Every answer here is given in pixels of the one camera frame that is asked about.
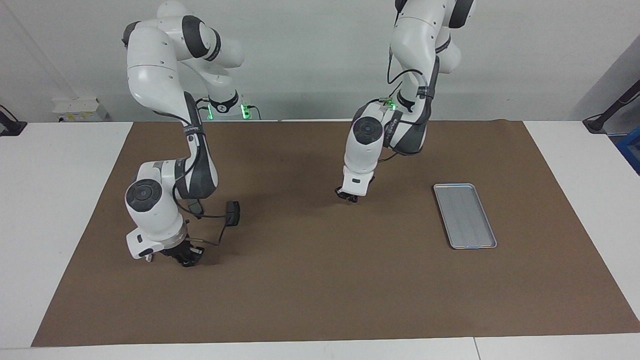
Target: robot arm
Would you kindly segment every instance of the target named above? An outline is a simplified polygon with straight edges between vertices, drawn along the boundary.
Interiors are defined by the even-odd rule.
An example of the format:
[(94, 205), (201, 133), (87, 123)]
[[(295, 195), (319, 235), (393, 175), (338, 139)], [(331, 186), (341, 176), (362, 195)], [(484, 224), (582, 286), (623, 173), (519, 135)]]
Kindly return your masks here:
[(207, 81), (209, 76), (228, 78), (225, 67), (240, 66), (244, 54), (237, 43), (223, 54), (219, 34), (178, 2), (163, 3), (158, 16), (125, 30), (129, 90), (141, 105), (182, 122), (190, 156), (141, 165), (125, 194), (127, 210), (138, 226), (127, 235), (127, 244), (136, 259), (161, 251), (183, 266), (193, 266), (204, 249), (191, 245), (177, 200), (207, 198), (218, 186), (218, 173), (196, 102), (180, 84), (177, 63), (187, 62), (205, 80), (210, 96), (220, 95), (232, 83), (220, 81), (221, 86)]
[[(438, 73), (450, 72), (460, 62), (460, 50), (452, 44), (449, 29), (464, 25), (474, 2), (396, 0), (396, 8), (390, 54), (403, 68), (404, 83), (397, 101), (407, 111), (392, 110), (383, 99), (376, 99), (356, 112), (347, 138), (344, 180), (335, 190), (351, 202), (367, 194), (383, 147), (401, 155), (422, 150)], [(401, 94), (412, 96), (406, 99)]]

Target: gray tray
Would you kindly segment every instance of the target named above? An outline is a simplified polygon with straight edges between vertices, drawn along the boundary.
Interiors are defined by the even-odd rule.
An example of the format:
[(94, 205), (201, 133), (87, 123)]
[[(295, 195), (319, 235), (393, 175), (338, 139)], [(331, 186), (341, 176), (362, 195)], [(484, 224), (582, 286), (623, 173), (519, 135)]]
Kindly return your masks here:
[(472, 184), (436, 184), (438, 200), (449, 243), (454, 249), (491, 249), (497, 242)]

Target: black stand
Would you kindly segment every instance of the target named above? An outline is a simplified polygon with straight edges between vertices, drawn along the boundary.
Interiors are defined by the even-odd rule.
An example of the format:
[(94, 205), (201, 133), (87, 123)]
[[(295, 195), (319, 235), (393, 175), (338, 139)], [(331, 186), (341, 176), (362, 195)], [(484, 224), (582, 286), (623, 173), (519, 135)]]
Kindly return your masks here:
[(622, 107), (635, 99), (635, 96), (638, 93), (640, 93), (640, 80), (631, 86), (629, 90), (614, 102), (613, 105), (611, 105), (600, 117), (595, 120), (583, 120), (582, 123), (592, 134), (606, 134), (602, 129), (604, 127), (604, 123), (607, 122), (607, 120), (609, 120), (618, 110), (622, 109)]
[(12, 121), (3, 112), (0, 111), (0, 124), (6, 127), (0, 136), (18, 136), (22, 133), (22, 130), (27, 126), (24, 121)]

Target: brown mat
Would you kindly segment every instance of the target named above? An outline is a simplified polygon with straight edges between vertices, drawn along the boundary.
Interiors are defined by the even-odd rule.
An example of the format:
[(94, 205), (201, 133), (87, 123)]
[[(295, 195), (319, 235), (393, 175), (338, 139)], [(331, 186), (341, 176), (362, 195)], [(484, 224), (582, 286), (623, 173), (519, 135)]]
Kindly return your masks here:
[[(333, 189), (348, 123), (207, 124), (221, 182), (204, 206), (239, 200), (242, 219), (182, 268), (125, 244), (131, 176), (187, 154), (179, 124), (135, 124), (33, 346), (640, 332), (522, 123), (429, 126), (420, 155), (382, 164), (347, 204)], [(475, 184), (496, 249), (448, 246), (441, 182)]]

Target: white table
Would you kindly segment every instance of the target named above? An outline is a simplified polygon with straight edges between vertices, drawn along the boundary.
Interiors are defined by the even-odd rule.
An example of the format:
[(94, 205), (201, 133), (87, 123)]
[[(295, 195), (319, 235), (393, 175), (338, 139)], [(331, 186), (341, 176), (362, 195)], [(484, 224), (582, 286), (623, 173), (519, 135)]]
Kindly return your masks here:
[[(525, 124), (640, 316), (640, 177), (580, 122)], [(30, 124), (0, 138), (0, 359), (640, 359), (640, 334), (28, 348), (130, 128)]]

